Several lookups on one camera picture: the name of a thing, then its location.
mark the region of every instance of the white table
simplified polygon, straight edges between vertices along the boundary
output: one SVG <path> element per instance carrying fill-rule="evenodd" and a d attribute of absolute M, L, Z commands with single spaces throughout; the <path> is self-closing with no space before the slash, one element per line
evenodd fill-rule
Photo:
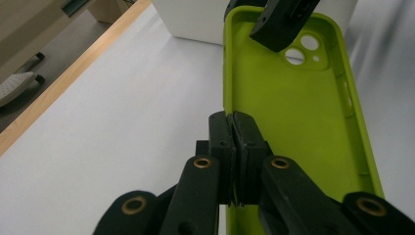
<path fill-rule="evenodd" d="M 359 2 L 347 45 L 386 196 L 415 219 L 415 6 L 401 1 L 378 62 L 376 2 Z M 171 37 L 151 6 L 0 158 L 0 234 L 91 234 L 121 194 L 163 192 L 221 102 L 222 47 Z"/>

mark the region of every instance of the wooden edge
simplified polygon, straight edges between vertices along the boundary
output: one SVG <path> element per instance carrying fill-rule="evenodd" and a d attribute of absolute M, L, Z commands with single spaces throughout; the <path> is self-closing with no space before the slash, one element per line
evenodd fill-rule
<path fill-rule="evenodd" d="M 140 0 L 132 5 L 94 44 L 92 44 L 26 110 L 0 133 L 0 157 L 22 134 L 77 80 L 77 78 L 137 19 L 152 3 Z"/>

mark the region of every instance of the brass insert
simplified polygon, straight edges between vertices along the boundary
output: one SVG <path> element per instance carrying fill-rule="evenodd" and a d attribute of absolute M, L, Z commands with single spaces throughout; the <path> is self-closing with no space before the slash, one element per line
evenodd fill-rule
<path fill-rule="evenodd" d="M 385 216 L 388 213 L 384 205 L 370 198 L 361 197 L 357 199 L 357 206 L 362 211 L 377 217 Z"/>
<path fill-rule="evenodd" d="M 147 201 L 141 196 L 130 198 L 122 204 L 122 212 L 127 215 L 134 215 L 141 212 L 147 206 Z"/>
<path fill-rule="evenodd" d="M 211 166 L 211 161 L 206 158 L 197 159 L 193 162 L 193 165 L 197 168 L 209 168 Z"/>
<path fill-rule="evenodd" d="M 290 167 L 290 163 L 284 159 L 274 159 L 272 160 L 271 164 L 277 168 L 288 168 Z"/>

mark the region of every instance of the lime green phone case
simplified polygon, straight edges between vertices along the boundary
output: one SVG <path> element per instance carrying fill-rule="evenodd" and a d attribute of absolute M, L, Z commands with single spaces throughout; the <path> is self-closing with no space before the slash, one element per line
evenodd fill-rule
<path fill-rule="evenodd" d="M 274 53 L 249 35 L 262 8 L 238 7 L 224 29 L 224 108 L 251 115 L 275 155 L 295 160 L 328 196 L 383 196 L 343 36 L 313 14 Z M 260 234 L 256 207 L 228 210 L 228 234 Z"/>

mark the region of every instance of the white surface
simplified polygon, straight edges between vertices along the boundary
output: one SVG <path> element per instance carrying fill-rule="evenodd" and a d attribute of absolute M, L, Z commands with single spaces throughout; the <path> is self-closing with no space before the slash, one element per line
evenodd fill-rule
<path fill-rule="evenodd" d="M 385 193 L 412 219 L 414 12 L 361 0 L 346 35 Z M 222 48 L 171 37 L 150 7 L 0 158 L 0 234 L 91 234 L 119 195 L 166 190 L 221 100 Z"/>
<path fill-rule="evenodd" d="M 415 2 L 360 0 L 346 35 L 387 199 L 415 220 Z"/>
<path fill-rule="evenodd" d="M 146 10 L 0 158 L 0 234 L 92 234 L 121 194 L 176 184 L 222 110 L 221 67 Z"/>
<path fill-rule="evenodd" d="M 223 44 L 223 18 L 230 0 L 153 0 L 170 33 L 177 37 Z M 332 18 L 343 33 L 357 0 L 320 0 L 314 12 Z"/>

